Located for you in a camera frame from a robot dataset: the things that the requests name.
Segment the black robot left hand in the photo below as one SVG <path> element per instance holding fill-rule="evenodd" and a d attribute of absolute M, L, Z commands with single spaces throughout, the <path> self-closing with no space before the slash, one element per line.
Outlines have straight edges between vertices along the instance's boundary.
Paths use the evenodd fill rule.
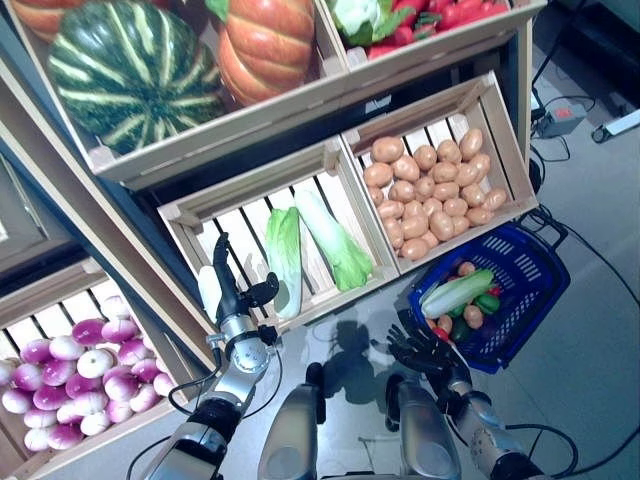
<path fill-rule="evenodd" d="M 248 316 L 251 309 L 269 303 L 279 292 L 279 279 L 274 272 L 247 290 L 240 290 L 227 262 L 229 250 L 229 235 L 223 232 L 214 246 L 212 263 L 202 266 L 197 275 L 204 309 L 219 329 L 231 316 Z"/>

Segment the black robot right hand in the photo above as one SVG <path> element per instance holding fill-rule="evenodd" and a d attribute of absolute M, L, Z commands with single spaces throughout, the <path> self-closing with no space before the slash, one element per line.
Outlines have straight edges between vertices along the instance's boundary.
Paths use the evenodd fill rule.
<path fill-rule="evenodd" d="M 410 370 L 424 374 L 435 392 L 458 381 L 471 385 L 468 366 L 457 351 L 434 333 L 392 324 L 387 333 L 391 355 Z"/>

